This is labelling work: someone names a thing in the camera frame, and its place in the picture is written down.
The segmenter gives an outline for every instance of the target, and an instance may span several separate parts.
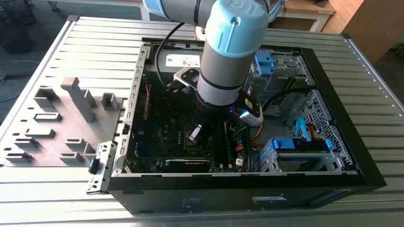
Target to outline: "light blue joint cover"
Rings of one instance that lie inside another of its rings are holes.
[[[229,58],[253,54],[264,40],[268,14],[254,0],[217,0],[206,22],[206,41]]]
[[[142,0],[142,3],[146,11],[168,19],[162,9],[161,0]]]

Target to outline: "blue cable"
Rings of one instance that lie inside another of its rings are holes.
[[[8,61],[8,62],[5,62],[5,63],[1,63],[0,66],[6,65],[6,64],[9,64],[9,63],[17,63],[17,62],[30,62],[30,63],[38,64],[37,61],[16,60],[16,61]],[[16,97],[13,97],[13,98],[10,98],[10,99],[6,99],[6,100],[4,100],[4,101],[0,101],[0,103],[5,103],[5,102],[8,102],[8,101],[12,101],[12,100],[14,100],[18,96],[20,96],[20,95],[17,95]]]
[[[6,99],[6,100],[4,100],[4,101],[0,101],[0,103],[5,103],[5,102],[8,102],[8,101],[12,101],[12,100],[14,100],[17,97],[18,97],[18,95],[17,95],[16,97],[10,98],[10,99]]]

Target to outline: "aluminum slotted table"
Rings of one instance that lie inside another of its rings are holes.
[[[113,92],[129,95],[142,37],[162,38],[174,27],[150,22],[69,17],[26,87],[0,127],[0,148],[21,124],[24,110],[38,87],[58,77],[76,76],[93,96]],[[194,28],[182,26],[173,39],[194,38]],[[388,186],[316,210],[132,215],[109,195],[86,196],[86,167],[1,167],[0,223],[133,226],[133,222],[194,220],[209,226],[401,226],[404,221],[404,108],[349,38],[338,34],[268,29],[264,44],[314,50],[358,134]]]

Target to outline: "white label sticker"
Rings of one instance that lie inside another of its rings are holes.
[[[236,165],[242,166],[242,159],[240,159],[240,158],[236,159]]]
[[[169,54],[165,58],[166,67],[192,67],[200,68],[201,61],[198,55]]]

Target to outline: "white connector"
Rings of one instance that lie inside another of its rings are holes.
[[[262,124],[264,121],[264,115],[262,115],[262,108],[260,106],[260,116],[253,116],[248,111],[242,111],[240,114],[240,119],[249,124],[250,126],[258,126]]]

